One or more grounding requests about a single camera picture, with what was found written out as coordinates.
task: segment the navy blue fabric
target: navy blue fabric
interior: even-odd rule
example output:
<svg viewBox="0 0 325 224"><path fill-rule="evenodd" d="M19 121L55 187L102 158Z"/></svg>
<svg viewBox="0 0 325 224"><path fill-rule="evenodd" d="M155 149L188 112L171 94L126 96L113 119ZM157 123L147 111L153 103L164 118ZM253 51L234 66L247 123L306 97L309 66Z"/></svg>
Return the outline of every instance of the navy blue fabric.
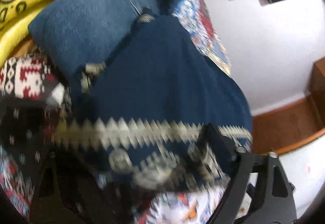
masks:
<svg viewBox="0 0 325 224"><path fill-rule="evenodd" d="M179 0L55 0L28 29L63 75L71 80L86 63L106 60L150 7L171 14Z"/></svg>
<svg viewBox="0 0 325 224"><path fill-rule="evenodd" d="M208 57L173 16L137 24L133 36L79 97L71 88L79 122L147 119L239 126L251 131L247 101L237 84Z"/></svg>

